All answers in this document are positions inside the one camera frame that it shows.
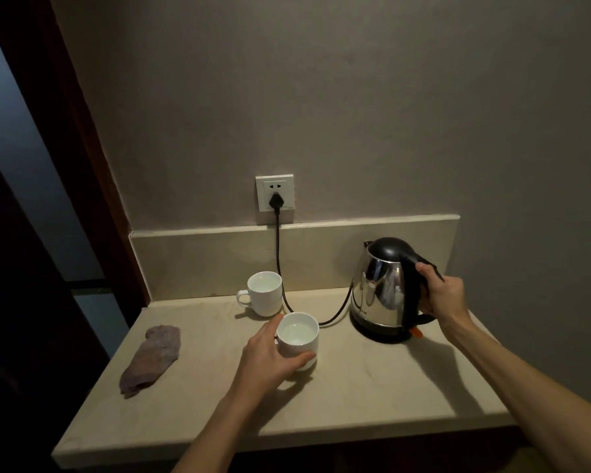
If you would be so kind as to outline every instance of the forearm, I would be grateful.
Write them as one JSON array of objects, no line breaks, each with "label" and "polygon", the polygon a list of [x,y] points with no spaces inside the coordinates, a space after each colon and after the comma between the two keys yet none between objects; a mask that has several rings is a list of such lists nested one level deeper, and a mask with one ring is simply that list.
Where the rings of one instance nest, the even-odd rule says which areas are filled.
[{"label": "forearm", "polygon": [[202,432],[173,469],[173,473],[227,471],[239,436],[252,411],[252,405],[246,405],[228,393],[219,402]]},{"label": "forearm", "polygon": [[505,349],[476,326],[445,330],[512,416],[562,472],[591,472],[591,405]]}]

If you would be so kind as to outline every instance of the water in mug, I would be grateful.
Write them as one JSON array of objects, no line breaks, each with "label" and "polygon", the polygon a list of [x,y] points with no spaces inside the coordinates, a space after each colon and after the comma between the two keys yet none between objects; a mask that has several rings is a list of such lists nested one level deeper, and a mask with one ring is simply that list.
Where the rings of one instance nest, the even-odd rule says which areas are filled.
[{"label": "water in mug", "polygon": [[306,324],[289,324],[282,329],[280,336],[292,345],[304,345],[313,340],[315,330]]}]

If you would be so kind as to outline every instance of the hand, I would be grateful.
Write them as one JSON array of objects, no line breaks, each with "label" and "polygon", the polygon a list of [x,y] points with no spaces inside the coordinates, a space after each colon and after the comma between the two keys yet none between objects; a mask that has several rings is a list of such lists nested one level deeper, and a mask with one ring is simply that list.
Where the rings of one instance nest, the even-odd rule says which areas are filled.
[{"label": "hand", "polygon": [[315,358],[314,352],[303,352],[297,357],[284,358],[278,353],[274,337],[284,314],[277,314],[243,348],[239,368],[228,394],[250,410],[298,368]]},{"label": "hand", "polygon": [[426,278],[429,292],[422,290],[419,308],[438,319],[442,332],[456,327],[473,326],[464,297],[464,282],[457,277],[438,278],[433,267],[422,262],[416,263],[416,270]]}]

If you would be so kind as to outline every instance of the kettle base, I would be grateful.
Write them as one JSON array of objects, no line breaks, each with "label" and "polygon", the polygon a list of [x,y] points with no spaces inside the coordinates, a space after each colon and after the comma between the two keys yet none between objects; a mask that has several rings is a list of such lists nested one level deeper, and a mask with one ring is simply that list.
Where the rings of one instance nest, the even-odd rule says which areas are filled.
[{"label": "kettle base", "polygon": [[411,338],[411,334],[403,327],[384,327],[368,322],[350,309],[350,321],[357,332],[364,337],[382,344],[399,344]]}]

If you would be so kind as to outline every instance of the mug handle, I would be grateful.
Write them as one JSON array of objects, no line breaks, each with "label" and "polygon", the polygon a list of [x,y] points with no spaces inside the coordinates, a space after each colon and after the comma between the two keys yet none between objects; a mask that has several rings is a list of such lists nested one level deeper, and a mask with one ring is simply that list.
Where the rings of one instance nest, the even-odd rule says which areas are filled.
[{"label": "mug handle", "polygon": [[236,293],[236,302],[241,306],[241,307],[252,307],[252,301],[250,300],[249,302],[241,302],[241,296],[242,295],[250,295],[249,291],[246,290],[239,290]]}]

